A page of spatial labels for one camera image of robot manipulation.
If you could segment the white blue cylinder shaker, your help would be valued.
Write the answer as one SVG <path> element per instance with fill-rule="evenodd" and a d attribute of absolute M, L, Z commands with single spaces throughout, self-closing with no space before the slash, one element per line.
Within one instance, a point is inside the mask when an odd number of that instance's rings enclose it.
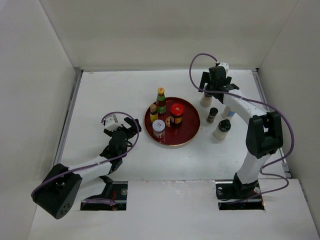
<path fill-rule="evenodd" d="M 230 107 L 228 106 L 225 106 L 222 114 L 221 114 L 221 117 L 224 119 L 224 120 L 231 120 L 233 118 L 233 116 L 235 115 L 235 111 L 233 111 Z"/>

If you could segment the small yellow label bottle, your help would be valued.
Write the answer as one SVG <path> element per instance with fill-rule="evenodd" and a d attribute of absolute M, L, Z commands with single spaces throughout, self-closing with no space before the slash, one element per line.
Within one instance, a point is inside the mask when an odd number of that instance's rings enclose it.
<path fill-rule="evenodd" d="M 150 117 L 150 122 L 153 123 L 154 121 L 158 120 L 158 111 L 157 111 L 157 105 L 156 104 L 151 104 L 150 105 L 150 113 L 149 113 L 149 117 Z"/>

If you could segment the green label sauce bottle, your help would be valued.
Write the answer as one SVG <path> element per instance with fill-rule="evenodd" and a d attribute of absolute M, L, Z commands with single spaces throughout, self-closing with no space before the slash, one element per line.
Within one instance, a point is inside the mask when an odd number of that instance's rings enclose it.
<path fill-rule="evenodd" d="M 157 89 L 156 106 L 159 114 L 164 114 L 166 112 L 166 97 L 165 89 L 163 87 Z"/>

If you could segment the silver lid spice jar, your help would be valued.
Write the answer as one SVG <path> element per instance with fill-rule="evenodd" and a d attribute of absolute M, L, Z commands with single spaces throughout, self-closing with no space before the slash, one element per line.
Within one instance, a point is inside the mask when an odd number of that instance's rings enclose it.
<path fill-rule="evenodd" d="M 161 139 L 165 136 L 166 124 L 163 120 L 157 119 L 152 123 L 153 136 L 157 139 Z"/>

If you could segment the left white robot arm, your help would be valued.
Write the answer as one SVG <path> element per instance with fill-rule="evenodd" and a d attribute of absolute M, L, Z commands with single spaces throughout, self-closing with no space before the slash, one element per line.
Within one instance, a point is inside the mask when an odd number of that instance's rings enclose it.
<path fill-rule="evenodd" d="M 108 145 L 96 158 L 75 166 L 58 163 L 52 167 L 42 183 L 31 193 L 35 204 L 56 220 L 64 217 L 76 201 L 81 185 L 94 179 L 101 179 L 95 187 L 97 196 L 84 199 L 84 204 L 115 205 L 112 195 L 112 179 L 109 175 L 118 170 L 128 152 L 136 145 L 132 138 L 138 138 L 142 130 L 138 119 L 127 116 L 124 121 L 129 125 L 115 125 L 114 129 L 105 128 L 103 132 L 110 137 Z"/>

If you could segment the red lid sauce jar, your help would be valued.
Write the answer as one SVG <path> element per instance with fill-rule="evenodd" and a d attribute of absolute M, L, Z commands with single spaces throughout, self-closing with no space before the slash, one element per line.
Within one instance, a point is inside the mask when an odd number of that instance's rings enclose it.
<path fill-rule="evenodd" d="M 182 124 L 185 108 L 180 103 L 175 103 L 170 108 L 170 124 L 173 127 L 178 127 Z"/>

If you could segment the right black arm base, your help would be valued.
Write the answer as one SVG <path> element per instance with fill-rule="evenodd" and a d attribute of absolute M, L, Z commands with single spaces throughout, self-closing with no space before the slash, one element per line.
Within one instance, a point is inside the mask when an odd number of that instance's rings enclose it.
<path fill-rule="evenodd" d="M 264 210 L 262 196 L 256 196 L 260 191 L 258 181 L 249 185 L 241 185 L 236 181 L 215 183 L 218 208 L 221 211 Z"/>

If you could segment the grey cap salt grinder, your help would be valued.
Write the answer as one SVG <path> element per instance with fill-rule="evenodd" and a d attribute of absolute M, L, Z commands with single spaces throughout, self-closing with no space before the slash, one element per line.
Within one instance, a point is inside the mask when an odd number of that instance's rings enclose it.
<path fill-rule="evenodd" d="M 209 94 L 209 93 L 204 93 L 204 94 L 202 95 L 201 100 L 200 100 L 200 105 L 201 105 L 202 107 L 205 107 L 205 108 L 210 107 L 211 104 L 212 104 L 212 97 L 213 97 L 213 96 L 212 96 L 211 94 Z"/>

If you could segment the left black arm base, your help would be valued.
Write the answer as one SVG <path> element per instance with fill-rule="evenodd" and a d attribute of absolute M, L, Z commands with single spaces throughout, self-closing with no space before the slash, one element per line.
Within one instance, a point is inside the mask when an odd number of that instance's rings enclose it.
<path fill-rule="evenodd" d="M 80 203 L 81 211 L 126 211 L 128 182 L 113 181 L 108 176 L 101 176 L 104 188 L 99 194 L 92 194 Z"/>

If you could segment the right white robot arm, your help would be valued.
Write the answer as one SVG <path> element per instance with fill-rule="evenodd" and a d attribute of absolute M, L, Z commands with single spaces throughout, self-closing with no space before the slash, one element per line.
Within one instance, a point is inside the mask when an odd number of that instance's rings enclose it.
<path fill-rule="evenodd" d="M 199 88 L 229 107 L 247 124 L 247 155 L 234 175 L 231 189 L 236 197 L 243 198 L 254 188 L 259 171 L 270 155 L 283 146 L 282 120 L 278 112 L 256 106 L 260 102 L 245 97 L 231 81 L 223 66 L 214 66 L 202 73 Z"/>

